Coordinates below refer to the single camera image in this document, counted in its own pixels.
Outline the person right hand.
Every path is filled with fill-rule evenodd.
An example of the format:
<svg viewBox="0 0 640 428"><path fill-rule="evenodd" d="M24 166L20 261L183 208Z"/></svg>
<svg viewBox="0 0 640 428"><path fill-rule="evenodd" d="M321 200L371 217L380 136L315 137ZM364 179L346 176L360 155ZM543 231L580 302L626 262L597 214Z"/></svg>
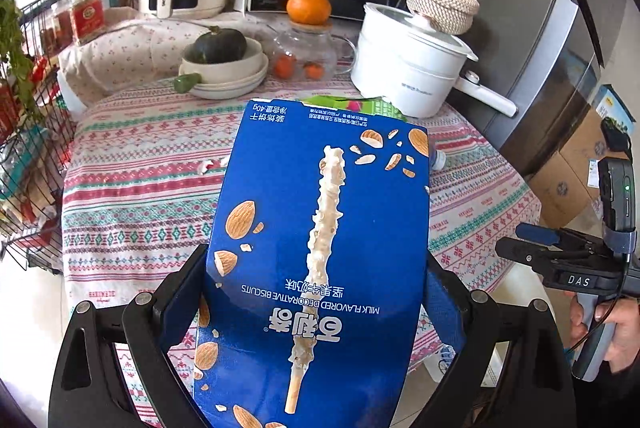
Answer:
<svg viewBox="0 0 640 428"><path fill-rule="evenodd" d="M585 336L588 327L582 322L584 310L578 304L574 292L565 292L570 297L570 345ZM639 352L639 304L632 298L620 298L605 324L614 324L615 333L604 359L612 374L618 374L634 365Z"/></svg>

